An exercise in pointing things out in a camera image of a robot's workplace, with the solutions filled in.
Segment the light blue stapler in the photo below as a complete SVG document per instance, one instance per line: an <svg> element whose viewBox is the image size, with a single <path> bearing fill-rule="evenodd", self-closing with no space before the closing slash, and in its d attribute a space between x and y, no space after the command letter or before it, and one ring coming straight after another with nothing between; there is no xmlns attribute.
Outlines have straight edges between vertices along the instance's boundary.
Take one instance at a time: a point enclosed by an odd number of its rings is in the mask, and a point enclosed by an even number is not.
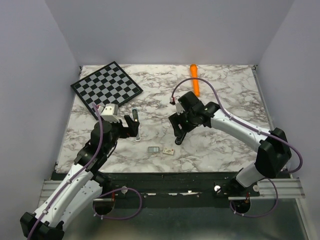
<svg viewBox="0 0 320 240"><path fill-rule="evenodd" d="M137 108L133 108L132 109L132 116L133 116L133 120L135 122L139 122L139 113L138 113L138 109ZM137 136L135 137L135 141L139 142L141 140L141 126L138 127L138 132L137 132Z"/></svg>

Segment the black stapler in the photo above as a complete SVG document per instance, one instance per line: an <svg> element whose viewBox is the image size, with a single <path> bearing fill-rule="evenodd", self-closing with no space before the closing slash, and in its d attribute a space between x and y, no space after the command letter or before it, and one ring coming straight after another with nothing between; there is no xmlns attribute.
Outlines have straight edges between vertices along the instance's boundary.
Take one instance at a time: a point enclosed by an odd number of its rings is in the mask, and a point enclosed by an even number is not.
<svg viewBox="0 0 320 240"><path fill-rule="evenodd" d="M180 134L179 136L177 136L175 138L174 143L178 146L181 145L183 143L183 140L185 139L186 135L187 135L187 133L184 131L182 134Z"/></svg>

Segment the white staples box sleeve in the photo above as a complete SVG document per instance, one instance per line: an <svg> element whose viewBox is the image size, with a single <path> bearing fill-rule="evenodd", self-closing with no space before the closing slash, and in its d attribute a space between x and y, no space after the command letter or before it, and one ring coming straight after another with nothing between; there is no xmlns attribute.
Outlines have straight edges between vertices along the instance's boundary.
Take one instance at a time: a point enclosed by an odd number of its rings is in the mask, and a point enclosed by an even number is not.
<svg viewBox="0 0 320 240"><path fill-rule="evenodd" d="M175 150L173 148L164 147L162 152L164 154L166 154L166 155L172 155L173 156L174 153L175 153Z"/></svg>

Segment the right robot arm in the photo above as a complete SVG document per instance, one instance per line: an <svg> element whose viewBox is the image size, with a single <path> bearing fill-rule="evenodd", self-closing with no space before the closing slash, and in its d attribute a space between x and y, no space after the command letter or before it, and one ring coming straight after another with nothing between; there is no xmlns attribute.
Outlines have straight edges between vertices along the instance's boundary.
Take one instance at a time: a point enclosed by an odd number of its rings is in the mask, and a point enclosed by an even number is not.
<svg viewBox="0 0 320 240"><path fill-rule="evenodd" d="M204 126L233 136L257 153L255 162L239 170L226 184L226 192L241 196L253 183L264 178L274 179L292 157L289 146L285 144L286 134L280 128L269 131L241 121L215 102L203 104L191 91L180 97L175 106L176 112L168 119L176 145L182 144L187 133Z"/></svg>

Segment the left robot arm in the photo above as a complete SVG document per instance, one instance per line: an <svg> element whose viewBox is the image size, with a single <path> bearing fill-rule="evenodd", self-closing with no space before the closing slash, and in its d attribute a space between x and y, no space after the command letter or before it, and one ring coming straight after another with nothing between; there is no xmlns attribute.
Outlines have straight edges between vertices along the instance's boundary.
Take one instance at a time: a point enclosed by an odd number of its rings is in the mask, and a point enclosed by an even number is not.
<svg viewBox="0 0 320 240"><path fill-rule="evenodd" d="M140 123L125 115L108 122L99 117L89 141L79 151L71 169L45 202L20 218L23 235L29 240L61 240L75 217L97 197L107 197L111 185L99 171L118 139L136 137Z"/></svg>

